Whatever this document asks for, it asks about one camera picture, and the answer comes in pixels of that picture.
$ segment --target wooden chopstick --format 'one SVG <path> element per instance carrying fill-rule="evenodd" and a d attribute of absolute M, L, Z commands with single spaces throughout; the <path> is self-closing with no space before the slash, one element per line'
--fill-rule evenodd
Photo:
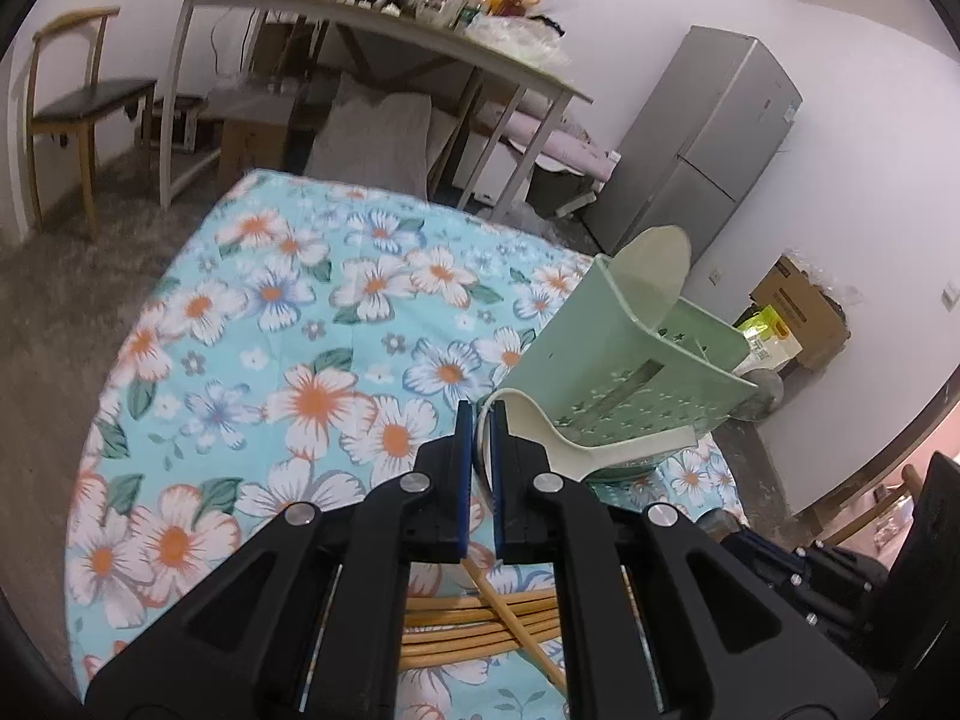
<path fill-rule="evenodd" d="M 558 610 L 549 608 L 544 611 L 537 611 L 533 614 L 525 614 L 520 618 L 526 627 L 532 624 L 544 622 L 544 620 L 556 619 L 559 616 Z M 452 628 L 441 628 L 436 631 L 416 631 L 403 635 L 404 644 L 424 644 L 428 641 L 447 641 L 455 638 L 481 637 L 482 635 L 498 634 L 498 632 L 507 630 L 507 627 L 496 620 L 488 623 L 477 623 L 472 625 L 456 625 Z"/>
<path fill-rule="evenodd" d="M 550 631 L 560 624 L 560 616 L 555 615 L 536 623 L 526 624 L 523 627 L 531 635 L 541 634 L 544 631 Z M 460 650 L 472 650 L 477 647 L 485 647 L 488 644 L 498 644 L 501 641 L 513 641 L 514 635 L 506 628 L 492 634 L 479 635 L 478 637 L 461 637 L 445 641 L 428 641 L 421 644 L 405 644 L 400 649 L 402 658 L 411 658 L 419 655 L 432 655 L 434 653 L 457 652 Z"/>
<path fill-rule="evenodd" d="M 523 645 L 525 649 L 534 659 L 534 662 L 541 669 L 542 672 L 546 675 L 555 687 L 560 690 L 563 695 L 566 695 L 566 678 L 563 675 L 563 672 L 560 671 L 557 664 L 554 664 L 551 659 L 546 656 L 544 650 L 541 650 L 541 647 L 536 643 L 534 637 L 532 637 L 529 632 L 523 627 L 523 623 L 517 619 L 517 610 L 518 607 L 521 607 L 523 604 L 515 604 L 512 607 L 506 601 L 503 600 L 501 596 L 487 581 L 487 577 L 484 575 L 483 570 L 478 566 L 473 560 L 469 557 L 464 557 L 460 561 L 460 565 L 464 567 L 464 570 L 467 571 L 467 574 L 470 575 L 470 579 L 473 579 L 473 583 L 477 585 L 477 589 L 480 590 L 480 594 L 487 599 L 491 607 L 499 615 L 500 619 L 503 620 L 504 625 L 510 629 L 510 632 L 514 635 L 518 642 Z M 530 602 L 533 604 L 544 603 L 540 601 Z"/>
<path fill-rule="evenodd" d="M 550 641 L 554 638 L 560 636 L 560 626 L 558 625 L 555 628 L 550 628 L 546 631 L 540 632 L 539 634 L 533 634 L 532 640 L 536 650 L 539 650 L 541 654 L 548 661 L 550 659 L 544 653 L 544 650 L 541 650 L 539 642 Z M 493 655 L 502 655 L 504 653 L 509 653 L 514 650 L 520 649 L 520 644 L 514 638 L 511 638 L 507 641 L 497 642 L 496 644 L 488 644 L 483 647 L 472 647 L 466 650 L 455 650 L 453 652 L 444 652 L 444 653 L 435 653 L 433 655 L 417 655 L 410 656 L 407 658 L 404 656 L 404 648 L 400 648 L 400 671 L 406 671 L 411 668 L 430 668 L 432 666 L 446 666 L 448 664 L 459 664 L 461 661 L 472 661 L 475 658 L 489 658 Z M 550 665 L 553 666 L 558 672 L 557 666 L 555 666 L 553 661 L 550 661 Z M 563 695 L 566 695 L 566 680 L 563 680 L 563 686 L 557 685 L 557 689 L 560 690 Z"/>
<path fill-rule="evenodd" d="M 557 600 L 557 591 L 553 587 L 543 590 L 527 590 L 525 592 L 507 593 L 502 596 L 508 604 L 522 604 L 526 601 L 542 601 L 552 598 L 554 605 Z M 476 595 L 453 595 L 445 598 L 407 598 L 407 611 L 436 611 L 454 610 L 455 608 L 488 608 L 487 599 Z"/>
<path fill-rule="evenodd" d="M 541 598 L 535 601 L 524 601 L 519 604 L 503 604 L 503 608 L 513 610 L 512 614 L 532 614 L 535 611 L 546 611 L 557 608 L 556 596 Z M 463 625 L 472 622 L 488 622 L 502 619 L 496 608 L 452 608 L 451 610 L 408 611 L 403 618 L 405 628 L 428 628 L 434 625 Z"/>

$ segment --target silver screw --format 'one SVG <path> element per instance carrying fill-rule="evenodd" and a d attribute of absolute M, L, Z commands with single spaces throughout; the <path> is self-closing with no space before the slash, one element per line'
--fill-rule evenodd
<path fill-rule="evenodd" d="M 405 493 L 422 493 L 430 487 L 430 477 L 419 471 L 411 471 L 400 477 L 400 489 Z"/>
<path fill-rule="evenodd" d="M 680 518 L 677 510 L 668 503 L 655 503 L 647 509 L 647 518 L 661 528 L 669 528 Z"/>
<path fill-rule="evenodd" d="M 291 525 L 309 525 L 317 515 L 317 510 L 308 503 L 295 503 L 288 506 L 283 518 Z"/>
<path fill-rule="evenodd" d="M 555 473 L 536 474 L 534 487 L 541 493 L 559 493 L 563 488 L 563 477 Z"/>

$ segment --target white plastic ladle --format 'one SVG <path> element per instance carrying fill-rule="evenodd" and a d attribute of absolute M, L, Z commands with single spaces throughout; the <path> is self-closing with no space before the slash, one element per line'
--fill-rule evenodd
<path fill-rule="evenodd" d="M 550 469 L 568 479 L 582 481 L 593 471 L 606 469 L 630 460 L 659 455 L 696 446 L 697 436 L 688 426 L 664 430 L 651 436 L 641 436 L 606 446 L 581 446 L 570 442 L 557 432 L 550 418 L 526 392 L 519 389 L 498 389 L 480 410 L 477 424 L 477 452 L 483 458 L 487 482 L 491 483 L 490 425 L 488 416 L 493 404 L 502 400 L 507 409 L 507 423 L 511 436 L 540 443 L 546 450 Z"/>

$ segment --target table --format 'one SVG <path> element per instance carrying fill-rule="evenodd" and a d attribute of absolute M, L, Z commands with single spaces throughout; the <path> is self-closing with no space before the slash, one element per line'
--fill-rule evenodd
<path fill-rule="evenodd" d="M 493 154 L 507 121 L 511 114 L 517 109 L 517 103 L 523 97 L 527 89 L 546 95 L 552 100 L 544 121 L 531 139 L 525 153 L 517 163 L 517 167 L 512 173 L 510 180 L 503 188 L 502 193 L 496 201 L 496 206 L 491 214 L 492 221 L 501 221 L 520 184 L 529 175 L 534 166 L 536 156 L 544 148 L 550 133 L 560 123 L 560 117 L 563 116 L 568 103 L 573 98 L 579 98 L 586 103 L 592 103 L 592 100 L 582 92 L 565 82 L 551 76 L 549 73 L 538 70 L 522 62 L 518 62 L 512 57 L 504 55 L 497 50 L 490 49 L 480 43 L 470 40 L 464 35 L 454 32 L 450 29 L 435 28 L 435 26 L 426 25 L 413 19 L 397 18 L 377 10 L 362 8 L 356 5 L 344 4 L 343 2 L 334 2 L 330 0 L 184 0 L 181 6 L 179 20 L 176 22 L 176 31 L 174 32 L 173 45 L 170 49 L 170 63 L 167 67 L 166 81 L 164 84 L 163 97 L 163 115 L 160 124 L 160 204 L 163 208 L 169 208 L 170 202 L 176 194 L 179 194 L 189 185 L 201 170 L 203 170 L 212 161 L 216 160 L 219 152 L 214 151 L 205 160 L 200 160 L 190 170 L 184 172 L 176 181 L 171 176 L 171 151 L 173 147 L 173 117 L 174 100 L 176 98 L 176 84 L 179 79 L 179 69 L 181 61 L 184 59 L 184 46 L 186 45 L 186 35 L 190 28 L 190 20 L 193 11 L 197 7 L 245 7 L 253 8 L 259 11 L 260 18 L 258 26 L 262 25 L 266 14 L 270 11 L 284 13 L 296 13 L 307 18 L 314 18 L 318 22 L 323 22 L 327 26 L 332 23 L 337 25 L 346 39 L 347 47 L 357 59 L 360 55 L 357 53 L 359 47 L 356 45 L 355 38 L 350 30 L 361 29 L 366 32 L 384 35 L 405 43 L 411 43 L 415 46 L 423 47 L 431 52 L 437 52 L 439 55 L 452 57 L 467 65 L 473 66 L 473 72 L 467 81 L 467 87 L 464 89 L 464 95 L 461 98 L 461 110 L 459 115 L 459 124 L 462 127 L 469 114 L 472 100 L 479 90 L 482 74 L 490 74 L 498 79 L 515 84 L 517 88 L 508 103 L 500 120 L 493 129 L 491 138 L 488 140 L 486 148 L 474 167 L 472 174 L 467 180 L 467 186 L 464 187 L 463 204 L 469 197 L 476 182 L 479 180 L 483 168 L 488 159 Z M 256 32 L 251 45 L 256 42 Z M 448 142 L 448 149 L 445 150 L 445 156 L 442 161 L 445 162 L 449 149 L 452 148 L 455 134 L 451 135 Z"/>
<path fill-rule="evenodd" d="M 121 346 L 74 490 L 66 613 L 80 690 L 274 514 L 334 508 L 411 469 L 491 391 L 563 304 L 589 258 L 440 205 L 258 170 L 179 252 Z M 742 517 L 709 438 L 632 485 L 642 508 Z M 500 592 L 550 586 L 550 565 L 493 557 L 478 490 L 469 552 Z M 459 566 L 415 565 L 410 592 L 462 594 Z M 558 640 L 544 645 L 563 664 Z M 520 653 L 400 675 L 397 716 L 563 718 Z"/>

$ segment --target black chair seat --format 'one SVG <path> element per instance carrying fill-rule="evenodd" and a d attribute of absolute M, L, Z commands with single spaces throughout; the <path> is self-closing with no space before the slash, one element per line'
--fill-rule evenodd
<path fill-rule="evenodd" d="M 95 86 L 85 86 L 56 100 L 34 114 L 36 124 L 80 122 L 96 118 L 116 108 L 117 103 L 137 93 L 146 93 L 156 79 L 108 79 Z"/>

